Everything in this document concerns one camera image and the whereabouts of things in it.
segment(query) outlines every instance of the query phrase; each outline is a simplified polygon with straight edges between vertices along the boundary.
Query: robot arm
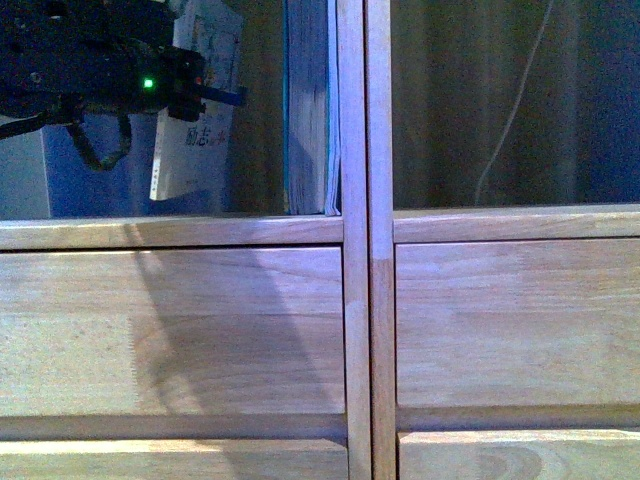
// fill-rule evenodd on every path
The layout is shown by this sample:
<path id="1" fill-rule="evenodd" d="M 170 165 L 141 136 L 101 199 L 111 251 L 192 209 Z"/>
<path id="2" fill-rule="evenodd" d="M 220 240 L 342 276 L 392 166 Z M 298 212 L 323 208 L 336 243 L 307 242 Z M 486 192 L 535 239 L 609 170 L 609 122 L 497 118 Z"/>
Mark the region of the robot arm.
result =
<path id="1" fill-rule="evenodd" d="M 243 105 L 244 89 L 201 85 L 203 57 L 169 44 L 173 20 L 169 6 L 155 1 L 4 0 L 0 115 L 21 120 L 1 126 L 0 140 L 64 125 L 90 168 L 110 170 L 129 152 L 130 114 L 168 108 L 194 122 L 203 98 Z M 118 117 L 120 150 L 104 161 L 80 127 L 85 112 Z"/>

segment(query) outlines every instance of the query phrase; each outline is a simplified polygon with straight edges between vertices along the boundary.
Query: book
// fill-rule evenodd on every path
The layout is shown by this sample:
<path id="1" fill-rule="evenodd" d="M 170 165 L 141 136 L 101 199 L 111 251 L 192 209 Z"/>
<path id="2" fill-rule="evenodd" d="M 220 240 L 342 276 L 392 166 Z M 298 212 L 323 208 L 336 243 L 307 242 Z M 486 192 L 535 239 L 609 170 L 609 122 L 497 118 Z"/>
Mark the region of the book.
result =
<path id="1" fill-rule="evenodd" d="M 285 22 L 285 203 L 293 215 L 338 215 L 335 1 L 287 2 Z"/>
<path id="2" fill-rule="evenodd" d="M 206 60 L 203 84 L 229 92 L 238 88 L 243 19 L 221 0 L 188 0 L 176 11 L 174 46 L 194 50 Z M 209 190 L 213 212 L 221 211 L 227 177 L 231 105 L 205 100 L 197 122 L 158 114 L 150 198 L 167 200 Z"/>
<path id="3" fill-rule="evenodd" d="M 0 116 L 0 125 L 20 119 Z M 42 130 L 0 141 L 0 220 L 50 218 Z"/>

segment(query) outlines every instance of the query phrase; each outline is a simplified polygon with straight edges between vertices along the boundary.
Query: light wood surface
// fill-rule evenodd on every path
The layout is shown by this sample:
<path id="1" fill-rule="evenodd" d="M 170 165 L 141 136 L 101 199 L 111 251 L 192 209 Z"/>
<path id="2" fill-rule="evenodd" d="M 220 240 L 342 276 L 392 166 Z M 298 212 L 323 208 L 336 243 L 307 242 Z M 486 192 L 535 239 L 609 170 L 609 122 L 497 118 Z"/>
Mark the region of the light wood surface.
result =
<path id="1" fill-rule="evenodd" d="M 338 248 L 0 256 L 0 414 L 339 414 Z"/>
<path id="2" fill-rule="evenodd" d="M 6 480 L 347 480 L 346 449 L 326 441 L 179 440 L 0 444 Z"/>
<path id="3" fill-rule="evenodd" d="M 396 478 L 390 2 L 365 0 L 373 478 Z"/>
<path id="4" fill-rule="evenodd" d="M 367 146 L 362 0 L 338 0 L 349 478 L 371 480 Z"/>
<path id="5" fill-rule="evenodd" d="M 619 430 L 400 435 L 400 480 L 634 480 L 640 433 Z"/>
<path id="6" fill-rule="evenodd" d="M 156 217 L 0 223 L 0 250 L 339 243 L 342 219 Z"/>
<path id="7" fill-rule="evenodd" d="M 396 211 L 396 243 L 631 237 L 640 205 Z"/>
<path id="8" fill-rule="evenodd" d="M 640 240 L 400 245 L 398 403 L 638 405 Z"/>

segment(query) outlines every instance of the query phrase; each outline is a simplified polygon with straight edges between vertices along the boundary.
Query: wooden frame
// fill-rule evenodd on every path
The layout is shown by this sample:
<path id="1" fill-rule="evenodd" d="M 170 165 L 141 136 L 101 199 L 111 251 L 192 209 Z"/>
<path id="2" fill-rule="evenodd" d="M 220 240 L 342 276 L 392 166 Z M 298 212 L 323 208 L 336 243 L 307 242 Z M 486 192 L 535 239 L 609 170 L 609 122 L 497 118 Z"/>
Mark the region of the wooden frame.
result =
<path id="1" fill-rule="evenodd" d="M 640 235 L 638 205 L 394 212 L 396 243 L 611 238 Z"/>
<path id="2" fill-rule="evenodd" d="M 367 146 L 373 478 L 396 478 L 391 6 L 367 0 Z"/>
<path id="3" fill-rule="evenodd" d="M 362 0 L 338 0 L 349 478 L 371 479 L 369 287 Z"/>
<path id="4" fill-rule="evenodd" d="M 3 478 L 87 474 L 173 478 L 343 480 L 344 446 L 327 440 L 18 442 L 0 446 Z"/>
<path id="5" fill-rule="evenodd" d="M 0 251 L 341 243 L 341 217 L 147 217 L 0 223 Z"/>
<path id="6" fill-rule="evenodd" d="M 402 479 L 633 479 L 640 435 L 619 430 L 400 435 Z"/>

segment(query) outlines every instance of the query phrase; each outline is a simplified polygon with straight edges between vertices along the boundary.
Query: wood grain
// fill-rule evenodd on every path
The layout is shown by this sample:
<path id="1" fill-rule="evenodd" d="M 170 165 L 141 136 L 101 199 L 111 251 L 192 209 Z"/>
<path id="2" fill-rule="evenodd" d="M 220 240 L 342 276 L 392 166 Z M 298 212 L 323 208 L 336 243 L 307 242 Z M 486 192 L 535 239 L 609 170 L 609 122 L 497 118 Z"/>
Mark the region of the wood grain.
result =
<path id="1" fill-rule="evenodd" d="M 346 480 L 346 449 L 326 440 L 0 444 L 7 480 Z"/>
<path id="2" fill-rule="evenodd" d="M 373 478 L 396 478 L 391 7 L 365 0 Z"/>
<path id="3" fill-rule="evenodd" d="M 640 235 L 640 206 L 585 205 L 396 211 L 396 243 Z"/>
<path id="4" fill-rule="evenodd" d="M 119 414 L 345 411 L 338 248 L 6 254 L 0 285 L 5 332 L 30 321 L 75 322 L 64 338 L 53 329 L 48 337 L 22 338 L 13 347 L 22 353 L 3 360 L 5 370 L 47 368 L 35 355 L 51 345 L 56 398 L 100 391 L 105 405 L 113 385 L 137 395 L 132 411 L 118 402 L 125 410 Z M 130 357 L 117 355 L 133 365 L 135 385 L 123 384 L 124 374 L 82 375 L 83 362 L 100 371 L 93 364 L 108 357 L 104 332 L 116 326 L 131 339 Z M 42 345 L 29 348 L 33 342 Z M 65 362 L 80 373 L 70 375 Z M 18 383 L 4 396 L 38 396 L 34 405 L 43 407 L 34 415 L 84 413 L 83 404 L 65 411 L 64 402 L 49 401 L 51 389 L 31 387 Z"/>
<path id="5" fill-rule="evenodd" d="M 345 414 L 0 417 L 0 442 L 41 440 L 339 439 Z"/>
<path id="6" fill-rule="evenodd" d="M 371 480 L 364 17 L 362 0 L 338 0 L 336 7 L 349 478 Z"/>
<path id="7" fill-rule="evenodd" d="M 0 223 L 0 250 L 339 243 L 342 219 L 163 217 Z"/>
<path id="8" fill-rule="evenodd" d="M 630 429 L 638 426 L 640 405 L 490 406 L 401 408 L 398 431 L 537 429 Z"/>
<path id="9" fill-rule="evenodd" d="M 640 433 L 617 430 L 400 435 L 401 480 L 633 480 Z"/>
<path id="10" fill-rule="evenodd" d="M 398 403 L 640 403 L 640 240 L 401 245 Z"/>

